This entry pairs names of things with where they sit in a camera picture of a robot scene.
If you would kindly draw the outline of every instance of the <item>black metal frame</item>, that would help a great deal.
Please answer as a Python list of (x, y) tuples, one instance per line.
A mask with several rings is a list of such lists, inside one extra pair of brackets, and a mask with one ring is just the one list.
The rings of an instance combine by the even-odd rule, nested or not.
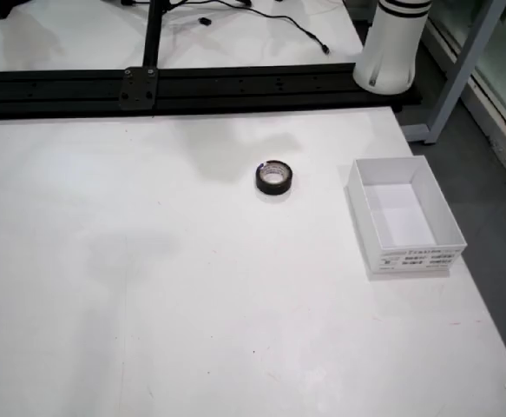
[(161, 19), (169, 7), (169, 0), (151, 0), (141, 67), (0, 72), (0, 119), (400, 110), (420, 103), (414, 88), (398, 96), (359, 88), (353, 64), (157, 69)]

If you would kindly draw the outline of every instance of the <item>white tabletop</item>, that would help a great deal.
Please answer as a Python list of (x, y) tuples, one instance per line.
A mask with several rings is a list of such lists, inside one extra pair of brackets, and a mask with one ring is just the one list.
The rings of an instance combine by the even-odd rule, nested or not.
[[(141, 65), (148, 6), (117, 4), (119, 0), (32, 0), (15, 8), (0, 21), (0, 70)], [(289, 22), (221, 4), (194, 5), (164, 17), (159, 68), (345, 63), (355, 62), (362, 50), (341, 0), (253, 0), (253, 5), (267, 14), (293, 17), (332, 53), (326, 56)], [(203, 26), (200, 17), (213, 23)]]
[(365, 270), (352, 159), (410, 154), (388, 109), (0, 124), (0, 415), (506, 415), (463, 262)]

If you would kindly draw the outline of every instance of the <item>tape roll hole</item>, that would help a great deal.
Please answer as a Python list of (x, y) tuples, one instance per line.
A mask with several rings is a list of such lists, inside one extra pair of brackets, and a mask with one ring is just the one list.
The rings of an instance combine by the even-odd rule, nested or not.
[(260, 171), (260, 178), (269, 184), (280, 184), (287, 179), (289, 172), (280, 165), (266, 165)]

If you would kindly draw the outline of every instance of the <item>glass panel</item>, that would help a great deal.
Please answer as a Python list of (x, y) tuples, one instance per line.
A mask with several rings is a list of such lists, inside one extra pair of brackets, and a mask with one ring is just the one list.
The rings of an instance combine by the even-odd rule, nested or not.
[[(482, 3), (483, 0), (436, 0), (430, 17), (452, 46), (460, 48)], [(500, 111), (506, 111), (506, 14), (494, 30), (476, 70), (490, 89), (492, 102)]]

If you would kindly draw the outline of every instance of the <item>gray floor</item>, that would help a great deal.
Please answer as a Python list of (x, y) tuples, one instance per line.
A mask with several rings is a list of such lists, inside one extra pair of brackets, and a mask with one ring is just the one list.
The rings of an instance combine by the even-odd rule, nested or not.
[[(417, 86), (425, 107), (443, 84), (444, 75), (421, 48)], [(444, 191), (469, 244), (464, 259), (506, 346), (506, 171), (461, 103), (436, 145), (414, 143), (411, 149), (426, 156)]]

